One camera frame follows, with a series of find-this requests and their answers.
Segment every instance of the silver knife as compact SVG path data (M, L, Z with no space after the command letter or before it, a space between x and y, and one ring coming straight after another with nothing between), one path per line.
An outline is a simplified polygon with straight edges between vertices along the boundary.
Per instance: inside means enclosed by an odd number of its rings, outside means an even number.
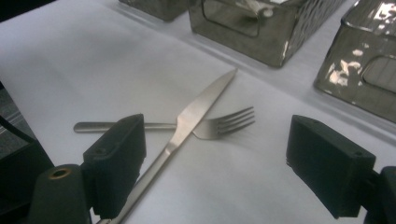
M237 69L219 77L210 86L206 87L198 97L195 98L177 117L177 128L173 137L166 144L161 154L150 165L147 171L140 177L135 184L128 200L120 214L114 219L102 219L97 224L120 223L131 209L133 209L143 194L149 189L151 182L158 176L161 169L175 154L184 140L191 134L195 126L201 121L206 112L220 97L221 93L228 86L237 72Z

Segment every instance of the silver fork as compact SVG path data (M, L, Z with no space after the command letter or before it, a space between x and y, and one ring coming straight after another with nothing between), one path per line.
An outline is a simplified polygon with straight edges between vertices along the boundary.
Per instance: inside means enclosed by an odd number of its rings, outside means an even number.
M254 123L253 106L216 119L204 119L192 131L199 139L213 140L235 133ZM104 133L115 122L79 122L74 126L76 133ZM145 123L145 130L174 130L176 124Z

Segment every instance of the table surface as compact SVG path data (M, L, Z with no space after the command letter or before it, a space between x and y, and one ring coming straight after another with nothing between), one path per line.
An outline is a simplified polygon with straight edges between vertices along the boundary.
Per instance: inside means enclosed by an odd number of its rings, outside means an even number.
M173 122L222 74L239 69L206 118L253 105L256 123L216 141L189 137L126 223L362 223L334 219L286 164L293 114L317 119L395 165L393 123L315 90L352 6L347 0L283 68L193 34L188 13L163 22L116 0L59 0L0 23L0 78L55 165L82 163L100 134L79 121L143 113ZM142 173L172 136L147 133Z

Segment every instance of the stainless steel box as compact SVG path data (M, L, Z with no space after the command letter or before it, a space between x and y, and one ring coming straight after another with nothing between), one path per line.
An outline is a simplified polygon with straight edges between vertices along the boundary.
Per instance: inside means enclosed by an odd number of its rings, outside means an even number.
M120 0L163 21L171 21L187 10L187 0Z
M188 0L193 32L273 67L345 0Z
M395 0L360 0L346 13L315 86L396 122Z

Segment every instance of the metal container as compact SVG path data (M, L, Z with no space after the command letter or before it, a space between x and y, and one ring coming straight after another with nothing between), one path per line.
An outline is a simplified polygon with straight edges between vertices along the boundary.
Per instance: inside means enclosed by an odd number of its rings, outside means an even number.
M315 86L396 122L396 1L360 0L341 20Z
M189 0L189 14L193 32L281 67L343 2Z
M163 21L172 21L187 10L186 0L120 0Z

